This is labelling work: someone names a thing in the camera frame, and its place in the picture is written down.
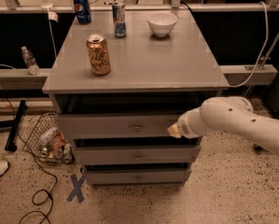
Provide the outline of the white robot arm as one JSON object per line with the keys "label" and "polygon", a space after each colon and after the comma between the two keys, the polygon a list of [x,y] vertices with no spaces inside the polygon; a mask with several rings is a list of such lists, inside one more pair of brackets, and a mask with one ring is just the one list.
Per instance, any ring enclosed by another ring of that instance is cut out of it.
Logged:
{"label": "white robot arm", "polygon": [[244,97],[209,98],[168,128],[175,138],[192,139],[212,132],[240,135],[279,156],[279,119],[255,114]]}

